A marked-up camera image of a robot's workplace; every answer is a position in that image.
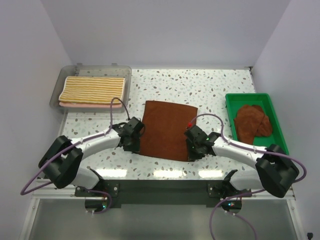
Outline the folded pink towel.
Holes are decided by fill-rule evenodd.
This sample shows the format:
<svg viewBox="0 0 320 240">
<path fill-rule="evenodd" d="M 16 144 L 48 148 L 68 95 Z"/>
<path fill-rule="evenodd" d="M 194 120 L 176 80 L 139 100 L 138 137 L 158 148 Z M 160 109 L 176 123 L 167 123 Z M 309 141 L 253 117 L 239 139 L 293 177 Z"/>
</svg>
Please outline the folded pink towel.
<svg viewBox="0 0 320 240">
<path fill-rule="evenodd" d="M 110 104 L 92 104 L 92 103 L 71 103 L 71 102 L 59 102 L 61 107 L 65 108 L 86 108 L 86 109 L 109 109 Z"/>
</svg>

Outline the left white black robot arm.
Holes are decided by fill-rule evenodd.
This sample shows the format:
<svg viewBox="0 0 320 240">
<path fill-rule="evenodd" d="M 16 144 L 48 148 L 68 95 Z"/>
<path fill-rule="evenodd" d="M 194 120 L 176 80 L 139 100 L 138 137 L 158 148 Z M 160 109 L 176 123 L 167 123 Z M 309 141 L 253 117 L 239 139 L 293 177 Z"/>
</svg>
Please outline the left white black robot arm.
<svg viewBox="0 0 320 240">
<path fill-rule="evenodd" d="M 55 139 L 38 167 L 56 188 L 68 185 L 86 188 L 92 196 L 103 193 L 102 177 L 93 169 L 80 167 L 81 161 L 101 151 L 122 148 L 139 153 L 140 139 L 145 125 L 136 117 L 128 122 L 111 125 L 98 133 L 69 139 L 62 135 Z"/>
</svg>

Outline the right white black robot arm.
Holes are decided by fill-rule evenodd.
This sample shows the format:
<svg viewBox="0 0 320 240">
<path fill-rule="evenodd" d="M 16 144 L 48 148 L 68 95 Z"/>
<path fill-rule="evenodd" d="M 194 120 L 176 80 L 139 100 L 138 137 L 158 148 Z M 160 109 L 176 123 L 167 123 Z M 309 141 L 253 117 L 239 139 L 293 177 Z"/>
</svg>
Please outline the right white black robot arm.
<svg viewBox="0 0 320 240">
<path fill-rule="evenodd" d="M 250 167 L 249 170 L 232 170 L 222 181 L 223 192 L 235 196 L 251 189 L 264 189 L 274 197 L 283 198 L 300 174 L 294 162 L 282 149 L 254 146 L 224 137 L 221 133 L 206 134 L 197 125 L 185 131 L 189 161 L 207 155 L 235 160 Z"/>
</svg>

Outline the brown microfibre towel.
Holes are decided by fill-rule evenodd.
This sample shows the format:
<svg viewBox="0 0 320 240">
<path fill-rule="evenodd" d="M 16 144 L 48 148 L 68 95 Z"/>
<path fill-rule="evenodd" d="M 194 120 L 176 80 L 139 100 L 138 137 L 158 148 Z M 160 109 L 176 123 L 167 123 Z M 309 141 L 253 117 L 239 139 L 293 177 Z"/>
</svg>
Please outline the brown microfibre towel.
<svg viewBox="0 0 320 240">
<path fill-rule="evenodd" d="M 190 105 L 146 101 L 142 118 L 145 131 L 140 139 L 139 154 L 178 162 L 188 161 L 184 132 L 197 113 L 198 108 Z"/>
</svg>

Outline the yellow white striped towel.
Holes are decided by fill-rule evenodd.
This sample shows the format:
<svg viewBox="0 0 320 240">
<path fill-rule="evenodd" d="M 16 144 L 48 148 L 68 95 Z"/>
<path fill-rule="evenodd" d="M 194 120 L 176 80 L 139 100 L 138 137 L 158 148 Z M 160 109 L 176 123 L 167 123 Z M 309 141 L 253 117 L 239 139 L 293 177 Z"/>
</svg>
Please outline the yellow white striped towel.
<svg viewBox="0 0 320 240">
<path fill-rule="evenodd" d="M 68 76 L 58 100 L 71 104 L 108 105 L 113 98 L 118 104 L 124 97 L 126 79 L 123 77 Z"/>
</svg>

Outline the aluminium rail frame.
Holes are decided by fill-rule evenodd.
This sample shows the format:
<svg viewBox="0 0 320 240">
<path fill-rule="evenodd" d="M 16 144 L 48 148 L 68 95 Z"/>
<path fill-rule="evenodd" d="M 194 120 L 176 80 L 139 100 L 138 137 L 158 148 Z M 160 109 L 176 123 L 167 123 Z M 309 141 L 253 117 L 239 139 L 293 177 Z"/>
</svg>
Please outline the aluminium rail frame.
<svg viewBox="0 0 320 240">
<path fill-rule="evenodd" d="M 102 180 L 141 180 L 141 179 L 102 179 Z M 223 179 L 198 179 L 198 180 L 223 180 Z M 48 178 L 37 178 L 36 179 L 37 186 L 31 190 L 23 190 L 22 193 L 24 195 L 32 193 L 33 197 L 35 198 L 64 198 L 64 197 L 71 197 L 71 198 L 81 198 L 84 199 L 84 197 L 76 197 L 75 196 L 75 190 L 79 186 L 75 186 L 72 184 L 69 184 L 68 186 L 58 189 L 56 186 L 50 182 Z M 94 191 L 94 189 L 87 189 L 85 190 L 95 192 L 95 193 L 102 193 L 102 191 Z M 224 211 L 226 211 L 228 214 L 231 213 L 232 210 L 234 210 L 234 215 L 237 215 L 237 213 L 241 210 L 242 207 L 242 200 L 244 198 L 262 198 L 264 196 L 267 196 L 270 199 L 292 199 L 294 198 L 294 192 L 292 188 L 289 188 L 287 193 L 283 198 L 275 197 L 268 193 L 264 189 L 250 189 L 252 196 L 250 197 L 244 197 L 243 194 L 238 194 L 236 196 L 230 196 L 226 197 L 224 199 L 221 199 L 214 207 L 215 210 L 218 208 L 223 208 Z M 99 208 L 94 207 L 86 207 L 86 211 L 90 212 L 90 214 L 101 214 L 105 211 L 111 209 L 111 204 L 108 203 L 106 205 L 102 205 Z"/>
</svg>

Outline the brown crumpled towel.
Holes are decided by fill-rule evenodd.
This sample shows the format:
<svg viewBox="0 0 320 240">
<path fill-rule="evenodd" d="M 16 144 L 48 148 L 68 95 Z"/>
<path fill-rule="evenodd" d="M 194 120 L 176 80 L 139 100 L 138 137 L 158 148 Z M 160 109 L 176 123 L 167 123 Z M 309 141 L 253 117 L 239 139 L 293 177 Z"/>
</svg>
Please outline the brown crumpled towel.
<svg viewBox="0 0 320 240">
<path fill-rule="evenodd" d="M 243 105 L 234 119 L 239 142 L 253 145 L 255 137 L 269 137 L 273 133 L 269 117 L 259 105 Z"/>
</svg>

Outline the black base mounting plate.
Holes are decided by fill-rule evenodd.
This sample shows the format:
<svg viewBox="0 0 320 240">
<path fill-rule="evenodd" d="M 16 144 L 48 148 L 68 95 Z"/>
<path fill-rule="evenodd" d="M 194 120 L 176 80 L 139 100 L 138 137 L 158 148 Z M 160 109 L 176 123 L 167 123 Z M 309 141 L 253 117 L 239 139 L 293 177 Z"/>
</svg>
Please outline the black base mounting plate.
<svg viewBox="0 0 320 240">
<path fill-rule="evenodd" d="M 77 187 L 74 195 L 85 198 L 85 207 L 100 208 L 111 204 L 123 205 L 205 205 L 214 207 L 220 200 L 243 194 L 251 197 L 245 188 L 236 190 L 230 183 L 233 170 L 223 180 L 101 180 L 93 190 Z"/>
</svg>

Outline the green plastic tray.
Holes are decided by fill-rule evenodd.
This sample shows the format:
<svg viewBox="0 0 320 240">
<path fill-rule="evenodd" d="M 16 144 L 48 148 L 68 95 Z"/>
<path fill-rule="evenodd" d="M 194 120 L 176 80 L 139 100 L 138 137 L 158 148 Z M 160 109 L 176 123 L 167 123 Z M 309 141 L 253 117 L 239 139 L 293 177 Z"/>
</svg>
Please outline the green plastic tray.
<svg viewBox="0 0 320 240">
<path fill-rule="evenodd" d="M 225 103 L 233 140 L 237 141 L 239 139 L 234 123 L 234 119 L 237 116 L 238 110 L 244 105 L 257 105 L 260 106 L 264 113 L 268 116 L 272 126 L 272 134 L 270 136 L 255 137 L 253 144 L 256 146 L 265 147 L 275 144 L 280 146 L 285 154 L 289 154 L 276 111 L 272 104 L 271 98 L 267 93 L 228 93 L 225 95 Z"/>
</svg>

